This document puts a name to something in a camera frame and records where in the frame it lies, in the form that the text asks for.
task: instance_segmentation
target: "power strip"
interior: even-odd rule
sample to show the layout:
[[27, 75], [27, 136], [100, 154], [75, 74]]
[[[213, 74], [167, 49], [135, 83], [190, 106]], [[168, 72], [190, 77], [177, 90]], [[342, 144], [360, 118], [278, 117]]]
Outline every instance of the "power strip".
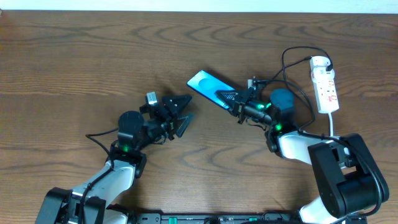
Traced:
[[310, 60], [311, 79], [315, 89], [318, 112], [330, 114], [339, 109], [335, 86], [335, 71], [326, 70], [330, 60], [323, 56], [314, 56]]

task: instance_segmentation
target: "white wall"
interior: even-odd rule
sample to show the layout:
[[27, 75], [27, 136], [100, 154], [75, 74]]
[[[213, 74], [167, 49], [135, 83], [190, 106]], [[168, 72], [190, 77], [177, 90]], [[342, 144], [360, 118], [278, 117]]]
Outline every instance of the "white wall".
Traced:
[[0, 8], [94, 11], [398, 13], [398, 0], [0, 0]]

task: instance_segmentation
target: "wood grain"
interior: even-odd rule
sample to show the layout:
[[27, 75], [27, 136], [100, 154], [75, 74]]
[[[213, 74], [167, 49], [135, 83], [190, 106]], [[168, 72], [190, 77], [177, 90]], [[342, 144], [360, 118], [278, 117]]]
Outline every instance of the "wood grain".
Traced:
[[[397, 28], [392, 15], [6, 11], [0, 223], [34, 222], [48, 190], [96, 173], [106, 156], [84, 134], [114, 128], [149, 91], [192, 94], [188, 110], [196, 118], [183, 138], [145, 149], [144, 175], [116, 202], [164, 212], [259, 213], [309, 203], [318, 195], [310, 166], [271, 154], [260, 129], [236, 124], [186, 86], [202, 69], [236, 88], [253, 75], [269, 78], [282, 51], [296, 45], [331, 55], [341, 108], [335, 132], [360, 133], [389, 184], [389, 201], [369, 222], [397, 223]], [[286, 62], [317, 53], [291, 51]], [[314, 100], [308, 71], [303, 63], [288, 77]], [[308, 119], [299, 103], [297, 111], [299, 122]], [[327, 116], [318, 114], [308, 131], [327, 129]]]

